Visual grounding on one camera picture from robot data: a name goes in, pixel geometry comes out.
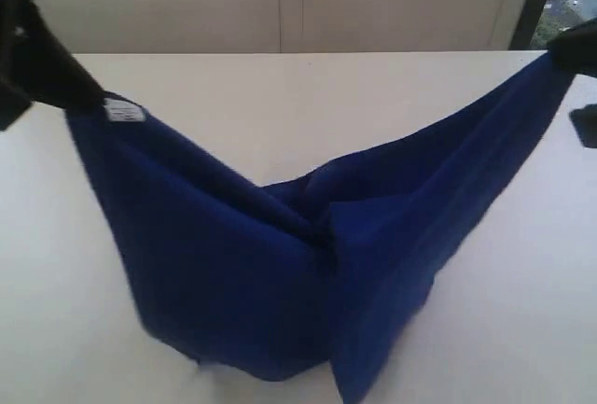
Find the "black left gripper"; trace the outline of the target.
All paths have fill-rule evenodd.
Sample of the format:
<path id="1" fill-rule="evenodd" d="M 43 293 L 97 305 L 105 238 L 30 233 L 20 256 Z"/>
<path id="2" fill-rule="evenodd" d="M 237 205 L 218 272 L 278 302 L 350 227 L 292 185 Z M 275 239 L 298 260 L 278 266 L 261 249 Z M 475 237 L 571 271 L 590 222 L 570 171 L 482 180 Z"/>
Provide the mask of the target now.
<path id="1" fill-rule="evenodd" d="M 104 89 L 51 32 L 34 0 L 1 0 L 2 132 L 29 109 L 29 97 L 72 113 L 104 105 Z"/>

